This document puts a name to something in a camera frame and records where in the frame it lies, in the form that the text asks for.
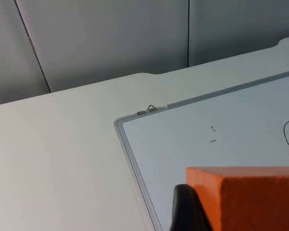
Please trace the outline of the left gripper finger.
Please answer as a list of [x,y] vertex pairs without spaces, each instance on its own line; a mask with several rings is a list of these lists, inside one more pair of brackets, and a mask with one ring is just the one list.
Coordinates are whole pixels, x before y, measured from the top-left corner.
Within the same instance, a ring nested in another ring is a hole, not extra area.
[[171,231],[211,231],[196,191],[187,184],[174,187]]

